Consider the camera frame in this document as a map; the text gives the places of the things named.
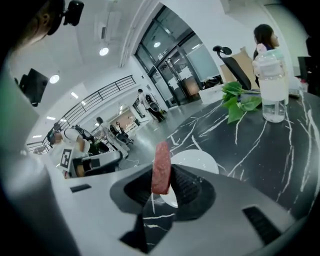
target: railing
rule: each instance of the railing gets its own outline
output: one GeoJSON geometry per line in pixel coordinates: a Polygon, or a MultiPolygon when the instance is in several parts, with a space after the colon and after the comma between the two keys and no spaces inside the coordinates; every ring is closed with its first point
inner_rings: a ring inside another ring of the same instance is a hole
{"type": "MultiPolygon", "coordinates": [[[[61,126],[62,130],[69,128],[81,116],[83,116],[86,112],[90,111],[96,105],[107,100],[108,98],[117,94],[118,92],[132,87],[135,84],[136,82],[133,79],[132,75],[126,76],[120,80],[110,83],[105,87],[90,94],[88,97],[84,98],[80,103],[78,103],[73,108],[71,108],[67,113],[65,113],[57,123],[61,126]]],[[[32,151],[32,152],[35,152],[35,154],[38,154],[37,152],[41,148],[45,149],[44,153],[49,152],[49,150],[51,149],[51,146],[49,141],[47,140],[47,136],[45,136],[43,141],[27,144],[27,148],[29,152],[32,151]]]]}
{"type": "Polygon", "coordinates": [[[49,148],[45,146],[43,141],[29,143],[27,144],[27,149],[29,152],[32,152],[38,155],[42,155],[49,152],[49,148]]]}

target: black marble table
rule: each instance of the black marble table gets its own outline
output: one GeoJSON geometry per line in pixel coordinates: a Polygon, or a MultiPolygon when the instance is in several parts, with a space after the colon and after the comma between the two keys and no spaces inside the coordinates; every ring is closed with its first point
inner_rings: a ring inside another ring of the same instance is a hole
{"type": "Polygon", "coordinates": [[[221,101],[203,108],[168,137],[171,155],[205,151],[219,174],[249,183],[296,219],[307,215],[320,186],[320,98],[290,98],[280,123],[267,122],[262,108],[227,122],[221,101]]]}

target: chair headrest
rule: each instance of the chair headrest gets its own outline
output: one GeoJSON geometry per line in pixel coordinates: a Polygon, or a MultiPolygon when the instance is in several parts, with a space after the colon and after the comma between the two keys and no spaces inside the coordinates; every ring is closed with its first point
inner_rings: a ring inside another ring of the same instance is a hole
{"type": "Polygon", "coordinates": [[[231,55],[232,54],[232,50],[229,47],[222,47],[220,45],[216,45],[215,47],[213,47],[212,50],[214,52],[217,52],[219,56],[220,56],[219,53],[223,53],[225,55],[231,55]]]}

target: cable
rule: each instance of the cable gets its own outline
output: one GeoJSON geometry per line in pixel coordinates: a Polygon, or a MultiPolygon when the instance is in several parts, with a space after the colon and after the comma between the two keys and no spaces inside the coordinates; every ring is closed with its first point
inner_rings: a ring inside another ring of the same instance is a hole
{"type": "Polygon", "coordinates": [[[138,162],[135,166],[138,166],[139,165],[139,160],[130,160],[130,159],[127,159],[125,158],[125,160],[129,161],[129,162],[138,162]]]}

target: meat slice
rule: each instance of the meat slice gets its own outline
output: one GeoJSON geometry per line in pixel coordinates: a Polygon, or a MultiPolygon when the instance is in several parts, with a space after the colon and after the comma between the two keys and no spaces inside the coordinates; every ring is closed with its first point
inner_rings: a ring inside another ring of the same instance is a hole
{"type": "Polygon", "coordinates": [[[170,186],[171,159],[168,144],[163,141],[155,147],[155,159],[152,168],[151,192],[167,195],[170,186]]]}

